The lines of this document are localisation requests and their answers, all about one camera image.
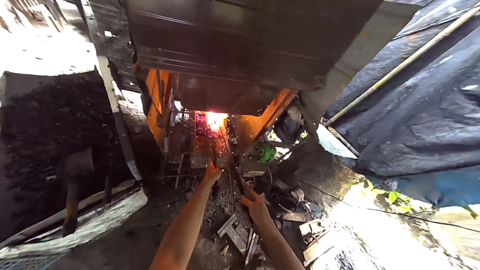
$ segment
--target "hand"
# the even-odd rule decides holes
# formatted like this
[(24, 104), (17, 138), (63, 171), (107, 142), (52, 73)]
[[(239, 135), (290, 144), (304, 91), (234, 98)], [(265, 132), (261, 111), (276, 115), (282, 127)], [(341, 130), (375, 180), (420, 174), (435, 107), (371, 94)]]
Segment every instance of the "hand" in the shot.
[(220, 169), (215, 168), (215, 166), (213, 165), (213, 162), (210, 161), (208, 163), (207, 172), (205, 173), (204, 181), (208, 181), (208, 183), (213, 185), (220, 178), (221, 174), (222, 174), (222, 171)]
[(240, 202), (248, 207), (248, 212), (250, 213), (253, 223), (261, 227), (273, 222), (263, 197), (247, 187), (247, 185), (242, 183), (242, 186), (243, 191), (248, 197), (244, 195), (240, 196)]

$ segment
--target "green pulley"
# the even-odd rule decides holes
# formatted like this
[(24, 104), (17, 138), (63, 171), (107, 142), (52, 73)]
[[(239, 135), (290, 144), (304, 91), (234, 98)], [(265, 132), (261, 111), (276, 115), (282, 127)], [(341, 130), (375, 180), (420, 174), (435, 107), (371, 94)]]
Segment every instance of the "green pulley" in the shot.
[(258, 161), (260, 162), (269, 162), (276, 155), (275, 147), (271, 146), (266, 142), (261, 142), (257, 145), (257, 151), (260, 155)]

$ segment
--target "green leaf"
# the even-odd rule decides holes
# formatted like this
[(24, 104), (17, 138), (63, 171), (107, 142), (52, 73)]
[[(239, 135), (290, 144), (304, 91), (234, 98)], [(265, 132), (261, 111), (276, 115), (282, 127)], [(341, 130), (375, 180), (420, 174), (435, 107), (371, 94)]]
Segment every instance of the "green leaf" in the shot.
[(473, 219), (475, 219), (475, 220), (477, 219), (478, 214), (475, 213), (475, 212), (472, 210), (472, 208), (470, 208), (470, 206), (465, 205), (465, 206), (461, 206), (461, 208), (463, 208), (463, 209), (467, 210), (468, 212), (470, 212), (470, 215), (473, 217)]
[(374, 189), (372, 189), (372, 191), (373, 191), (373, 193), (375, 193), (375, 194), (377, 194), (377, 195), (378, 195), (378, 194), (386, 193), (386, 191), (383, 190), (383, 189), (376, 189), (376, 188), (374, 188)]
[(410, 212), (411, 209), (408, 206), (397, 206), (397, 207), (395, 207), (395, 210), (399, 213), (405, 214), (407, 212)]
[(368, 188), (369, 190), (372, 190), (373, 189), (373, 184), (367, 180), (367, 183), (368, 183)]
[(393, 204), (396, 201), (397, 198), (398, 198), (398, 195), (396, 194), (396, 192), (389, 192), (388, 193), (388, 202), (390, 204)]

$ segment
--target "electric cable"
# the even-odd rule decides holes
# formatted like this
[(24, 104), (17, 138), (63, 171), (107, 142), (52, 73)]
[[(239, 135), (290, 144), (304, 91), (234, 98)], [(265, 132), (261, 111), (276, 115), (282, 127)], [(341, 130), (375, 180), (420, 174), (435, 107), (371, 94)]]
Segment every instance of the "electric cable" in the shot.
[(364, 208), (364, 207), (358, 207), (358, 206), (353, 206), (349, 203), (346, 203), (344, 202), (343, 200), (341, 200), (340, 198), (337, 198), (333, 195), (330, 195), (328, 193), (326, 193), (325, 191), (321, 190), (320, 188), (317, 188), (309, 183), (306, 183), (304, 181), (300, 181), (300, 180), (295, 180), (297, 182), (300, 182), (302, 184), (306, 184), (320, 192), (322, 192), (323, 194), (325, 195), (329, 195), (330, 197), (333, 197), (341, 202), (343, 202), (344, 204), (348, 205), (348, 206), (351, 206), (351, 207), (354, 207), (354, 208), (359, 208), (359, 209), (367, 209), (367, 210), (372, 210), (372, 211), (378, 211), (378, 212), (383, 212), (383, 213), (387, 213), (387, 214), (393, 214), (393, 215), (398, 215), (398, 216), (404, 216), (404, 217), (408, 217), (408, 218), (414, 218), (414, 219), (418, 219), (418, 220), (421, 220), (421, 221), (426, 221), (426, 222), (431, 222), (431, 223), (436, 223), (436, 224), (441, 224), (441, 225), (449, 225), (449, 226), (454, 226), (454, 227), (458, 227), (458, 228), (462, 228), (462, 229), (465, 229), (465, 230), (469, 230), (469, 231), (473, 231), (473, 232), (477, 232), (477, 233), (480, 233), (480, 231), (477, 231), (475, 229), (471, 229), (471, 228), (468, 228), (468, 227), (463, 227), (461, 225), (457, 225), (457, 224), (450, 224), (450, 223), (445, 223), (445, 222), (440, 222), (440, 221), (432, 221), (432, 220), (428, 220), (428, 219), (424, 219), (424, 218), (420, 218), (420, 217), (416, 217), (416, 216), (412, 216), (412, 215), (408, 215), (408, 214), (402, 214), (402, 213), (394, 213), (394, 212), (389, 212), (389, 211), (384, 211), (384, 210), (380, 210), (380, 209), (372, 209), (372, 208)]

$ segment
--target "bamboo pole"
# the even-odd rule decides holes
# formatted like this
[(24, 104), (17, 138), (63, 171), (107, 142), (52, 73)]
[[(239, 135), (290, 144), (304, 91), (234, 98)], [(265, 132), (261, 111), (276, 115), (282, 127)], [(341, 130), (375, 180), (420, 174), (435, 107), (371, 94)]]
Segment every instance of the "bamboo pole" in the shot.
[(410, 65), (413, 61), (415, 61), (420, 55), (422, 55), (424, 52), (428, 51), (430, 48), (435, 46), (440, 40), (451, 34), (453, 31), (455, 31), (457, 28), (459, 28), (464, 22), (468, 21), (471, 17), (475, 16), (475, 14), (480, 11), (480, 1), (475, 4), (471, 10), (460, 16), (458, 19), (456, 19), (452, 24), (450, 24), (447, 28), (445, 28), (442, 32), (438, 33), (434, 38), (432, 38), (429, 42), (427, 42), (425, 45), (423, 45), (418, 51), (410, 55), (405, 61), (403, 61), (401, 64), (399, 64), (396, 68), (394, 68), (392, 71), (390, 71), (385, 77), (383, 77), (380, 81), (378, 81), (376, 84), (374, 84), (372, 87), (370, 87), (367, 91), (365, 91), (363, 94), (361, 94), (356, 100), (352, 101), (350, 104), (348, 104), (343, 110), (339, 111), (335, 116), (333, 116), (330, 120), (328, 120), (324, 126), (328, 127), (331, 125), (335, 120), (337, 120), (340, 116), (344, 115), (346, 112), (348, 112), (351, 108), (353, 108), (355, 105), (360, 103), (360, 101), (364, 100), (366, 97), (368, 97), (371, 93), (373, 93), (375, 90), (377, 90), (380, 86), (384, 85), (386, 82), (388, 82), (393, 76), (397, 75), (400, 71), (402, 71), (405, 67)]

